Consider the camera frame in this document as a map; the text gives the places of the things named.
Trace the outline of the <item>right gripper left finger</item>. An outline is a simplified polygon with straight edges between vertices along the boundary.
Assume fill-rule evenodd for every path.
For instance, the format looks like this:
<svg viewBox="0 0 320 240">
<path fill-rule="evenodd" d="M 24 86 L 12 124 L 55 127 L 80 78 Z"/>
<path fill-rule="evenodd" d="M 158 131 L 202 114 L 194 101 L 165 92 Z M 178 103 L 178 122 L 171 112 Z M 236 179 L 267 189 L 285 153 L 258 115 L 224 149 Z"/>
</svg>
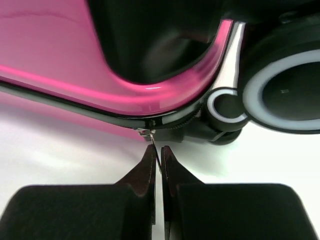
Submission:
<svg viewBox="0 0 320 240">
<path fill-rule="evenodd" d="M 150 240 L 156 222 L 156 151 L 114 184 L 30 185 L 0 219 L 3 240 Z"/>
</svg>

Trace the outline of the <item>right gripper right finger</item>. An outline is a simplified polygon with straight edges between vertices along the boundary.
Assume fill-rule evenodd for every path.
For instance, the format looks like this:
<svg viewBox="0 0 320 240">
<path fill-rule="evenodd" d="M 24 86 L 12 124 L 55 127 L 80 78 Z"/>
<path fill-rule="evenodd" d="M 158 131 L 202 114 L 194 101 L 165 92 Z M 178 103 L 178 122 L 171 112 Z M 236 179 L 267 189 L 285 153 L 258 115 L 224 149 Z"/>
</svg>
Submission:
<svg viewBox="0 0 320 240">
<path fill-rule="evenodd" d="M 161 149 L 167 240 L 316 240 L 301 199 L 275 183 L 204 183 Z"/>
</svg>

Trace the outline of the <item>pink suitcase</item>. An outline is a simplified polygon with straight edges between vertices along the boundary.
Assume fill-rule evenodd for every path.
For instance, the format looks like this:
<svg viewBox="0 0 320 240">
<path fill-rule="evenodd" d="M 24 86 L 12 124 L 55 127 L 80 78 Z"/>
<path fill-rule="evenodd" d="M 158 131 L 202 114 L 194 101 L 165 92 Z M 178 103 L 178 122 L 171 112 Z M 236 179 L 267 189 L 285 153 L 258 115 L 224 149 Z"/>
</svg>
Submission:
<svg viewBox="0 0 320 240">
<path fill-rule="evenodd" d="M 0 105 L 142 141 L 320 132 L 317 0 L 3 0 Z"/>
</svg>

